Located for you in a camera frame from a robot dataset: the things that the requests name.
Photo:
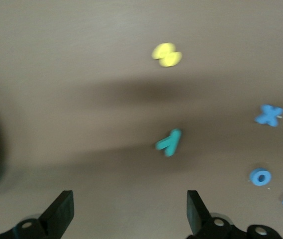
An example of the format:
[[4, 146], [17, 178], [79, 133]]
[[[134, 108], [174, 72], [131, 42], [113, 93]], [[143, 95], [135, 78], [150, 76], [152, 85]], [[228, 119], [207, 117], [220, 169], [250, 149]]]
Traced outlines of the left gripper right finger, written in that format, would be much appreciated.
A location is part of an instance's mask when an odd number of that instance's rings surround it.
[[281, 235], [264, 225], [238, 229], [221, 217], [213, 217], [196, 190], [187, 191], [187, 219], [192, 231], [189, 239], [280, 239]]

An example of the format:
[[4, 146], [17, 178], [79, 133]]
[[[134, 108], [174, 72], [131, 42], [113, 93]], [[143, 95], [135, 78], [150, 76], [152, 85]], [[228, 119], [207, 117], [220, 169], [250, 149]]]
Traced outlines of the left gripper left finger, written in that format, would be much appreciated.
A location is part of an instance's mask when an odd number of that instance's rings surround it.
[[0, 239], [60, 239], [74, 218], [72, 190], [63, 191], [39, 218], [26, 219], [0, 234]]

